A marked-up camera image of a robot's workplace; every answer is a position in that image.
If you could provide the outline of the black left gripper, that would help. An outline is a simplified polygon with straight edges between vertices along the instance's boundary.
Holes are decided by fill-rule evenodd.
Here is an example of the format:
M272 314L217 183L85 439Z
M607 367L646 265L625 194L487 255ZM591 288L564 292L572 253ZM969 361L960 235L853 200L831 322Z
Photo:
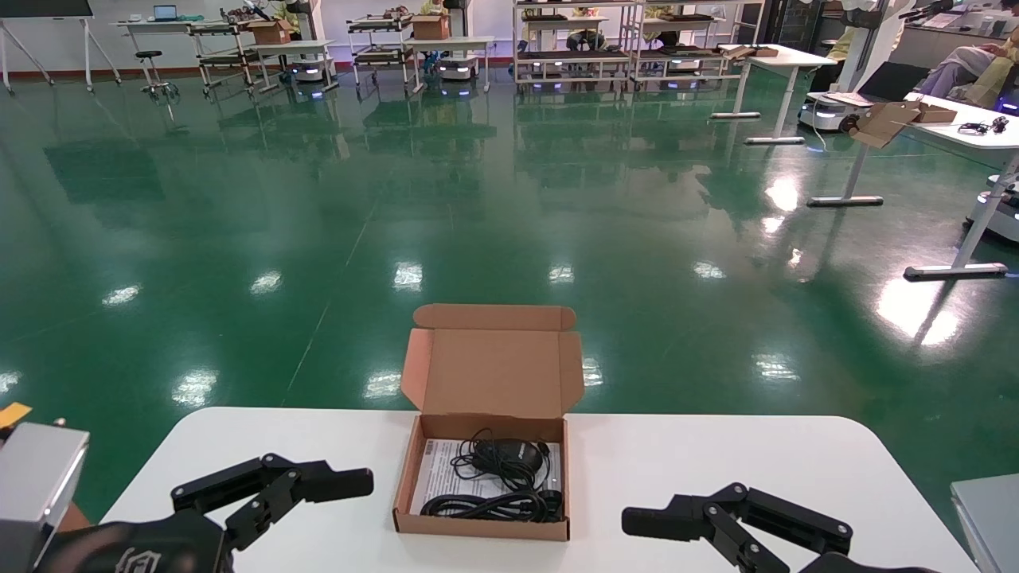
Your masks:
M324 460L298 463L280 454L219 470L171 490L175 511L148 522L116 521L56 533L37 572L232 572L232 550L255 543L302 503L371 496L368 468L337 471ZM252 497L225 530L197 511Z

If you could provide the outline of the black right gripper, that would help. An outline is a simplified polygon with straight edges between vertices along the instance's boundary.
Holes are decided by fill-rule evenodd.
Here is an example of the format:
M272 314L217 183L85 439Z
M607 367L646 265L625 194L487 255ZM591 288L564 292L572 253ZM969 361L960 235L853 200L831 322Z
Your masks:
M749 532L748 525L817 552L801 573L935 573L921 567L880 568L847 557L851 526L785 498L733 482L711 496L676 494L662 510L623 510L628 536L694 543L705 540L740 572L787 572L789 566Z

